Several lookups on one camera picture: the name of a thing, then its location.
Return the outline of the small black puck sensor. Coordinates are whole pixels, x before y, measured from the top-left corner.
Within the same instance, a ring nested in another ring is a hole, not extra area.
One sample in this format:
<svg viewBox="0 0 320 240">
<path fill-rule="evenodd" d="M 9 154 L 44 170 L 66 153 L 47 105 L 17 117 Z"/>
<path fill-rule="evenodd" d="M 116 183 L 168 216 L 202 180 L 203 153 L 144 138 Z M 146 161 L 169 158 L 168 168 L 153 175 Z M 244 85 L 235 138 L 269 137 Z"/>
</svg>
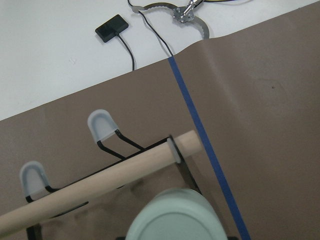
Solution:
<svg viewBox="0 0 320 240">
<path fill-rule="evenodd" d="M 129 24 L 119 14 L 115 15 L 95 29 L 95 33 L 100 39 L 107 43 L 129 27 Z"/>
</svg>

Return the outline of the metal stand with green clip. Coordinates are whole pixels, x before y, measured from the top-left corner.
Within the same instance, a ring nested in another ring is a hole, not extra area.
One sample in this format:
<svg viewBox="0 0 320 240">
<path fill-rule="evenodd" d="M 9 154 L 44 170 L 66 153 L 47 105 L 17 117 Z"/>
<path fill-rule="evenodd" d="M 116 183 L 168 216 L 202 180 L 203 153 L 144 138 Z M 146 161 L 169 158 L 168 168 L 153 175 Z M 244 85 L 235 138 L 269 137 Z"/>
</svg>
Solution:
<svg viewBox="0 0 320 240">
<path fill-rule="evenodd" d="M 203 0 L 190 0 L 185 6 L 176 6 L 173 3 L 168 2 L 155 2 L 145 6 L 141 5 L 133 5 L 128 0 L 129 6 L 131 7 L 134 13 L 139 13 L 141 11 L 147 11 L 152 8 L 167 8 L 172 11 L 172 17 L 174 20 L 178 21 L 181 24 L 194 24 L 199 28 L 202 38 L 209 39 L 210 38 L 210 30 L 208 25 L 199 17 L 195 16 L 194 10 L 196 7 L 201 5 Z"/>
</svg>

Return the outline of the light green cup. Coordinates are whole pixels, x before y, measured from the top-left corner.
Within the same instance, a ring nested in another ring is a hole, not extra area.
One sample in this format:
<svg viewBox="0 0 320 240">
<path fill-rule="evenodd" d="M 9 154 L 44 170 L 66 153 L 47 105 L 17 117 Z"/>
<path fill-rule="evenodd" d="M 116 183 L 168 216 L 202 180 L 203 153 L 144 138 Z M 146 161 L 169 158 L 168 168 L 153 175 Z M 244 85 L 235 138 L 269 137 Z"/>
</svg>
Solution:
<svg viewBox="0 0 320 240">
<path fill-rule="evenodd" d="M 127 240 L 226 240 L 227 234 L 208 200 L 190 188 L 156 195 L 136 216 Z"/>
</svg>

